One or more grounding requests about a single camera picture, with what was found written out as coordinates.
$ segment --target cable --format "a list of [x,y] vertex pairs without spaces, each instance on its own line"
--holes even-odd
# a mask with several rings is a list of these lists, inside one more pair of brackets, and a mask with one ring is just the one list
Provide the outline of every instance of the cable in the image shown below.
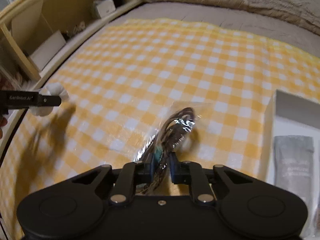
[[181,111],[175,112],[169,117],[159,130],[158,134],[148,140],[148,147],[143,147],[137,160],[144,161],[150,153],[154,154],[156,169],[154,180],[149,184],[138,185],[136,194],[149,194],[155,190],[162,182],[166,168],[168,166],[168,157],[181,145],[181,142],[189,134],[195,124],[195,114],[191,107],[186,107]]

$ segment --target person's hand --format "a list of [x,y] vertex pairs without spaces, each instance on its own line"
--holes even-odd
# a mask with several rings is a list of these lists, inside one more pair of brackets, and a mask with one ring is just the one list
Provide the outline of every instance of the person's hand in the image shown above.
[[1,127],[5,126],[7,123],[8,123],[8,120],[5,117],[2,117],[2,120],[0,122],[0,139],[3,136],[3,131],[2,131]]

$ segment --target checkered cloth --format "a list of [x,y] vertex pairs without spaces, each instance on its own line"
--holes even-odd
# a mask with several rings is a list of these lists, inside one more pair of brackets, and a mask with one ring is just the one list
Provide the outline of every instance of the checkered cloth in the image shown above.
[[198,144],[180,160],[255,176],[274,90],[318,102],[319,71],[319,58],[300,49],[206,23],[129,20],[106,28],[49,80],[62,83],[71,101],[48,117],[28,112],[10,144],[0,211],[11,235],[21,237],[15,212],[23,197],[104,163],[132,161],[173,101],[208,103]]

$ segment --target wooden shelf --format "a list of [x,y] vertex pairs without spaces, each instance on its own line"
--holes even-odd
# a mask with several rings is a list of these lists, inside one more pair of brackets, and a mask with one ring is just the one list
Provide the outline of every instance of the wooden shelf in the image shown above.
[[137,7],[139,4],[141,4],[140,0],[133,0],[123,6],[118,7],[114,12],[103,17],[102,19],[94,20],[83,32],[71,38],[67,44],[49,61],[49,63],[41,71],[41,80],[38,83],[41,83],[42,79],[49,78],[50,75],[62,64],[66,58],[68,58],[81,44],[83,44],[104,25],[108,24],[110,21],[116,19],[125,12]]
[[11,36],[11,33],[9,32],[7,26],[5,24],[1,24],[0,29],[5,37],[5,43],[7,44],[6,47],[11,53],[13,59],[17,61],[19,66],[30,78],[32,78],[33,80],[39,80],[40,75],[38,73],[38,70],[30,63],[27,57],[23,54],[18,44]]

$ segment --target white packaging box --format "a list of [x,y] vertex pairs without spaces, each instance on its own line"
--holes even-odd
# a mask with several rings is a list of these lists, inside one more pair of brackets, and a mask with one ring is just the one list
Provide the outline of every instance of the white packaging box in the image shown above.
[[91,14],[93,18],[103,18],[115,10],[113,0],[96,0],[92,4]]
[[283,135],[303,135],[313,138],[313,181],[311,197],[313,210],[308,210],[308,220],[301,237],[308,235],[308,228],[319,200],[320,172],[320,104],[305,98],[276,90],[265,111],[263,143],[258,179],[275,184],[274,137]]
[[41,71],[65,44],[61,32],[56,31],[29,56],[29,60]]

